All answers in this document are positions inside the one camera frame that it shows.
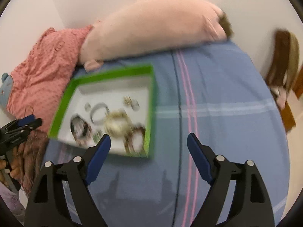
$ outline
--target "bed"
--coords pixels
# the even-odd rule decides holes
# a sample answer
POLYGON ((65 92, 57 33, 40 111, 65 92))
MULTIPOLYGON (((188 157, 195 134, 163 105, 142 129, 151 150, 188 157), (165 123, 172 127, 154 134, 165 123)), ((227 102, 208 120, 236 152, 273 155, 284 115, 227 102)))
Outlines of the bed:
MULTIPOLYGON (((78 28, 134 0, 9 1, 0 4, 3 72, 12 71, 24 60, 46 28, 78 28)), ((230 161, 254 160, 268 188, 276 224, 282 217, 289 181, 287 143, 278 111, 258 72, 264 76, 270 65, 273 31, 287 28, 303 42, 302 22, 288 0, 209 1, 228 14, 235 32, 233 41, 248 53, 254 65, 248 55, 227 42, 182 49, 181 53, 122 59, 101 69, 151 63, 159 88, 153 158, 111 155, 89 188, 109 225, 189 225, 209 189, 189 160, 185 141, 190 130, 197 130, 203 144, 230 161)), ((84 69, 77 69, 74 77, 84 74, 84 69)), ((0 110, 0 123, 9 120, 0 110)), ((52 140, 44 161, 65 162, 82 153, 52 140)), ((77 220, 65 188, 70 211, 77 220)), ((227 216, 232 190, 220 221, 227 216)))
MULTIPOLYGON (((151 63, 155 70, 154 152, 149 159, 107 157, 89 186, 107 224, 183 227, 192 222, 209 186, 189 157, 190 132, 230 161, 255 161, 277 224, 288 191, 287 141, 275 102, 249 56, 227 41, 106 62, 100 71, 140 63, 151 63)), ((78 68, 74 77, 83 74, 78 68)), ((51 140, 44 161, 63 163, 83 153, 51 140)), ((231 183, 220 222, 227 217, 233 190, 231 183)), ((65 191, 77 221, 67 184, 65 191)))

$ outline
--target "blue bedsheet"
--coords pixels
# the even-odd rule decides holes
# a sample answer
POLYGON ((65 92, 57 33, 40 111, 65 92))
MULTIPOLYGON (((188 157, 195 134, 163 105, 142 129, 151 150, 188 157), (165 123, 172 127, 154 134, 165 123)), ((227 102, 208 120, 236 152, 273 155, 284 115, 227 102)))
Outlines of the blue bedsheet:
MULTIPOLYGON (((189 157, 190 132, 230 161, 255 161, 277 224, 288 191, 287 141, 275 102, 249 56, 228 41, 115 60, 100 71, 140 63, 154 66, 158 87, 154 156, 107 157, 89 191, 108 226, 190 225, 209 190, 189 157)), ((83 74, 78 69, 74 77, 83 74)), ((51 140, 45 161, 67 162, 83 153, 51 140)), ((65 189, 77 221, 67 185, 65 189)), ((219 222, 228 215, 233 190, 232 182, 219 222)))

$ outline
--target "bracelet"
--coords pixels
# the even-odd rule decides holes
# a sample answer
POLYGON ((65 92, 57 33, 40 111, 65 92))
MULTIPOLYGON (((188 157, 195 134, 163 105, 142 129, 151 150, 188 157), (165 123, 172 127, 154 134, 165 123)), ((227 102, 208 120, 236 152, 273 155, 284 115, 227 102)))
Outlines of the bracelet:
POLYGON ((72 117, 70 129, 76 143, 80 146, 86 145, 91 137, 91 126, 80 115, 76 114, 72 117))
POLYGON ((134 144, 133 144, 133 136, 135 133, 140 132, 142 135, 142 139, 143 139, 143 143, 141 145, 141 150, 140 152, 144 151, 144 138, 145 138, 145 128, 143 126, 139 126, 139 127, 133 127, 132 128, 132 132, 126 134, 125 139, 124 139, 124 147, 125 147, 125 151, 126 153, 130 153, 130 149, 132 150, 133 153, 136 153, 136 151, 134 150, 134 144))
POLYGON ((93 120, 93 115, 94 113, 99 110, 100 108, 105 108, 106 109, 106 115, 109 114, 109 108, 108 106, 104 103, 104 102, 101 102, 101 103, 98 103, 96 104, 92 109, 91 109, 91 113, 90 113, 90 118, 91 118, 91 122, 94 124, 94 125, 101 125, 104 123, 104 120, 105 120, 105 117, 100 119, 100 120, 93 120))
POLYGON ((132 122, 124 110, 113 111, 106 115, 105 132, 115 138, 123 137, 132 131, 132 122))

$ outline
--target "blue gripper pad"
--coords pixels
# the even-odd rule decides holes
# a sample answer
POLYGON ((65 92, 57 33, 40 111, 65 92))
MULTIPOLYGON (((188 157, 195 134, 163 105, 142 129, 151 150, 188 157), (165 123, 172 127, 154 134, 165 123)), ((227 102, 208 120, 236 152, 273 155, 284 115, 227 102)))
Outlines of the blue gripper pad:
POLYGON ((212 166, 192 134, 189 134, 187 137, 187 147, 202 179, 205 180, 208 184, 211 184, 213 181, 211 173, 212 166))
POLYGON ((35 116, 33 114, 31 114, 23 119, 18 120, 17 124, 19 127, 22 127, 22 126, 29 124, 30 122, 32 122, 34 120, 35 120, 35 116))
POLYGON ((87 165, 86 178, 84 180, 87 186, 96 180, 111 148, 111 139, 109 136, 101 139, 100 142, 97 144, 98 148, 94 156, 91 158, 90 162, 87 165))

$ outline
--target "pink body pillow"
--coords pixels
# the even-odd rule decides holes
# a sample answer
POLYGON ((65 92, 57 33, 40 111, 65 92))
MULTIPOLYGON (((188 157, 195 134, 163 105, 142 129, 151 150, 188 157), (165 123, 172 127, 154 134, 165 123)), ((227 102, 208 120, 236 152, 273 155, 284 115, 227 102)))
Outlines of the pink body pillow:
POLYGON ((205 0, 139 0, 96 23, 79 61, 87 70, 95 60, 226 39, 219 25, 223 11, 205 0))

